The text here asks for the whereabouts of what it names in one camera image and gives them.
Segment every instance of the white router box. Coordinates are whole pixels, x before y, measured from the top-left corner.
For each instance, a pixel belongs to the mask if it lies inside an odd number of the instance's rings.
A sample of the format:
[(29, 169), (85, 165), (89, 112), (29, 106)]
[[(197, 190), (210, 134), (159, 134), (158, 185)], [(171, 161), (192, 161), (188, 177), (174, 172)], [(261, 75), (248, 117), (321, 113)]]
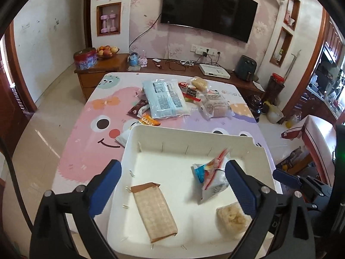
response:
[(199, 64), (199, 67), (202, 73), (206, 76), (230, 79), (229, 73), (222, 67), (207, 64)]

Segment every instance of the white plastic bin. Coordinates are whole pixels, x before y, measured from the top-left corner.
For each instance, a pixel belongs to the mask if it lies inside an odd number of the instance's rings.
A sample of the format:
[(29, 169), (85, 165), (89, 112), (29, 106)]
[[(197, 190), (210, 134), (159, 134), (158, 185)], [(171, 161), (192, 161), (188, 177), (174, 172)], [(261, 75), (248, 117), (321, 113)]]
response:
[[(274, 188), (265, 149), (255, 146), (251, 137), (134, 127), (121, 162), (122, 176), (113, 195), (107, 235), (111, 248), (132, 256), (162, 259), (201, 258), (233, 251), (238, 240), (227, 236), (216, 218), (218, 207), (237, 201), (231, 187), (199, 204), (201, 184), (191, 170), (192, 164), (207, 163), (224, 148), (229, 149), (231, 159), (247, 174)], [(148, 182), (160, 184), (178, 228), (176, 236), (153, 246), (133, 194), (126, 189)]]

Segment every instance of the television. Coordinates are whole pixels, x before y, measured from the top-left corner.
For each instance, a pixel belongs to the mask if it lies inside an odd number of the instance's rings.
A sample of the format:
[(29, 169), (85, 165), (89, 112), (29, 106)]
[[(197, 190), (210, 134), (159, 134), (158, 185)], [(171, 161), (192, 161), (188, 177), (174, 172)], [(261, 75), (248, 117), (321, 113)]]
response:
[(253, 0), (163, 0), (160, 23), (199, 28), (247, 43), (257, 6)]

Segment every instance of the cartoon smile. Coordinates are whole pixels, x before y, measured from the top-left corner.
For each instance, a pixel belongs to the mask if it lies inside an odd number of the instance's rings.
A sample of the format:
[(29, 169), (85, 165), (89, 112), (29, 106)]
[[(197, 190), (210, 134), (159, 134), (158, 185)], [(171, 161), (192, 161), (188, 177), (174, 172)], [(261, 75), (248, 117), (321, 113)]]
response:
[(104, 146), (107, 146), (107, 147), (110, 147), (110, 148), (120, 148), (121, 146), (115, 146), (115, 145), (108, 145), (108, 144), (105, 144), (103, 142), (104, 138), (102, 138), (101, 140), (99, 140), (97, 143), (101, 143), (103, 144)]

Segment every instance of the blue gripper pad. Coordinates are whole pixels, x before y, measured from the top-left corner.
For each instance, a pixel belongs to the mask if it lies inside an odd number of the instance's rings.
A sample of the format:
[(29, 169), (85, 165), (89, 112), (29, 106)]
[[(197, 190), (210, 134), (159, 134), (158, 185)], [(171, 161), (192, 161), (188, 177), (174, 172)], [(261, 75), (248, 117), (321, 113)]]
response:
[(114, 191), (116, 184), (120, 180), (121, 172), (121, 163), (117, 160), (112, 160), (99, 175), (99, 177), (102, 177), (102, 180), (100, 180), (98, 187), (90, 196), (89, 215), (91, 218), (102, 213), (111, 193)]
[(256, 197), (244, 180), (247, 175), (235, 160), (230, 160), (226, 163), (225, 177), (235, 193), (243, 212), (254, 219), (257, 208)]
[(302, 187), (302, 183), (297, 176), (293, 176), (281, 169), (275, 169), (272, 176), (275, 180), (283, 183), (291, 189), (299, 190)]

